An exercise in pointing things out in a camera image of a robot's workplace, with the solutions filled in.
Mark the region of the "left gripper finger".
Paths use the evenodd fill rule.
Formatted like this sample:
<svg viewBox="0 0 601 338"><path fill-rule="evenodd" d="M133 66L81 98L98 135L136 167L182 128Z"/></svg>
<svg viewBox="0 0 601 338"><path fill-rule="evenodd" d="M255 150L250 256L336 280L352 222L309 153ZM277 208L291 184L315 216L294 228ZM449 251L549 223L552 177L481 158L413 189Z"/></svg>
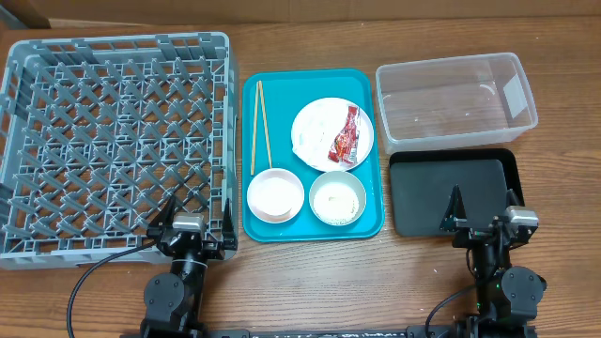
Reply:
<svg viewBox="0 0 601 338"><path fill-rule="evenodd" d="M235 227L232 221L232 212L230 207L230 199L225 200L223 207L223 220L222 220L222 239L223 247L225 249L236 249L237 248L237 235Z"/></svg>
<svg viewBox="0 0 601 338"><path fill-rule="evenodd" d="M166 227L169 227L173 222L176 209L176 202L176 197L174 195L171 195L167 200L165 206L152 219L152 221L147 227L147 231L162 231Z"/></svg>

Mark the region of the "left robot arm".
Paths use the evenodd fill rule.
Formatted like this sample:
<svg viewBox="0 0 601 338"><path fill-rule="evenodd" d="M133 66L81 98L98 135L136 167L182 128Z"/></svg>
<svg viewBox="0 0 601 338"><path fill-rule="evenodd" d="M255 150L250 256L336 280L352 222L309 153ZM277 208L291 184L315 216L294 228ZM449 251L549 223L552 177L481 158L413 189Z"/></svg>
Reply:
<svg viewBox="0 0 601 338"><path fill-rule="evenodd" d="M228 251L238 249L229 202L218 240L206 238L208 226L202 214L177 212L176 204L172 196L146 231L172 261L168 272L154 276L146 285L146 314L140 325L143 337L208 337L207 326L198 320L208 261L225 260Z"/></svg>

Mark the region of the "grey bowl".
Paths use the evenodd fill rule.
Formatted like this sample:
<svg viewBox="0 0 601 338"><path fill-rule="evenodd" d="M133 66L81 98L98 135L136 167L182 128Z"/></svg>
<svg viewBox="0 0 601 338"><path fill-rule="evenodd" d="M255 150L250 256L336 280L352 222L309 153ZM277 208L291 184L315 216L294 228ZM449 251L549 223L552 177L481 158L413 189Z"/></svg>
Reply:
<svg viewBox="0 0 601 338"><path fill-rule="evenodd" d="M366 190L357 177L344 171L320 175L309 191L310 208L330 226L356 222L366 208Z"/></svg>

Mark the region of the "red snack wrapper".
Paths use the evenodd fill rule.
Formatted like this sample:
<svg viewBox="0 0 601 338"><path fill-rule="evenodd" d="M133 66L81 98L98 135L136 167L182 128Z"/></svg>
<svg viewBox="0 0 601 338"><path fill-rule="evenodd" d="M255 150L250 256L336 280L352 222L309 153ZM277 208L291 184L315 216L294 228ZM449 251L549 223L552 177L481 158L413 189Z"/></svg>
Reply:
<svg viewBox="0 0 601 338"><path fill-rule="evenodd" d="M358 139L360 135L359 107L349 105L345 126L334 138L328 159L338 163L353 165L357 163Z"/></svg>

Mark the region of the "pile of white rice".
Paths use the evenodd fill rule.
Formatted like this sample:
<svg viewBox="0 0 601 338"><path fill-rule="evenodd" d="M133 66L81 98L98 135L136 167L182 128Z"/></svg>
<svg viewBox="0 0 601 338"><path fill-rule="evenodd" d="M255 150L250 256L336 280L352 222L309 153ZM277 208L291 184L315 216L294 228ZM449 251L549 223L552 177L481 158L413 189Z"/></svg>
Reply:
<svg viewBox="0 0 601 338"><path fill-rule="evenodd" d="M346 184L324 184L314 196L316 216L324 223L343 225L350 223L359 211L358 195Z"/></svg>

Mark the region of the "pink small bowl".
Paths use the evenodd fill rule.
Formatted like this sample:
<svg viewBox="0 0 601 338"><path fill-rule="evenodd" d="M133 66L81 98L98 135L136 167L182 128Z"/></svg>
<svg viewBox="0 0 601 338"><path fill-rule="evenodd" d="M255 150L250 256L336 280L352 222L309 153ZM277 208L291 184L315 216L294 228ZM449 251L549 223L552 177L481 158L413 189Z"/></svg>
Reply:
<svg viewBox="0 0 601 338"><path fill-rule="evenodd" d="M256 218L265 223L292 220L304 204L304 187L292 172L272 168L257 174L246 192L246 203Z"/></svg>

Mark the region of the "wooden chopstick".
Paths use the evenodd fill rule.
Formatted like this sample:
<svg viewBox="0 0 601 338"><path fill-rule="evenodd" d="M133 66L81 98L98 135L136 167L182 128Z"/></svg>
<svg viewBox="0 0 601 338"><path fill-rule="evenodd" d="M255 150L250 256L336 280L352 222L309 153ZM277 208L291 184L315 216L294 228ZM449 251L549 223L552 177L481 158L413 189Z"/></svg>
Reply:
<svg viewBox="0 0 601 338"><path fill-rule="evenodd" d="M269 164L269 169L271 169L273 166L272 166L272 156L271 156L271 147L270 147L270 132L269 132L268 119L267 119L267 112L266 112L266 102L265 102L263 82L258 81L257 86L258 86L258 91L259 91L259 102L260 102L262 120L263 120L263 125L264 125L264 135L265 135L266 150L267 150L267 156L268 156L268 164Z"/></svg>
<svg viewBox="0 0 601 338"><path fill-rule="evenodd" d="M252 155L251 155L251 176L254 176L255 172L255 154L256 154L256 133L257 133L257 120L258 120L258 103L260 94L260 81L257 81L255 86L254 95L254 115L253 115L253 138L252 138Z"/></svg>

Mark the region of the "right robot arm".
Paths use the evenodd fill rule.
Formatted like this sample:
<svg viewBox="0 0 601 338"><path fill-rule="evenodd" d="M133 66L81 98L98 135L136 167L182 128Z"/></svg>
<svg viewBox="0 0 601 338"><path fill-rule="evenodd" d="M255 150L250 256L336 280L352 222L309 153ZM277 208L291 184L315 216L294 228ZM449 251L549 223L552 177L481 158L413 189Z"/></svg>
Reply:
<svg viewBox="0 0 601 338"><path fill-rule="evenodd" d="M537 316L537 306L547 289L546 280L531 269L511 263L510 253L529 243L538 229L536 213L520 205L513 190L506 192L507 208L484 229L467 225L461 191L454 186L440 228L453 232L452 245L466 251L466 261L474 284L435 307L426 319L424 332L437 334L430 322L437 310L470 291L476 292L476 315L466 315L441 333L442 337L534 337L529 323Z"/></svg>

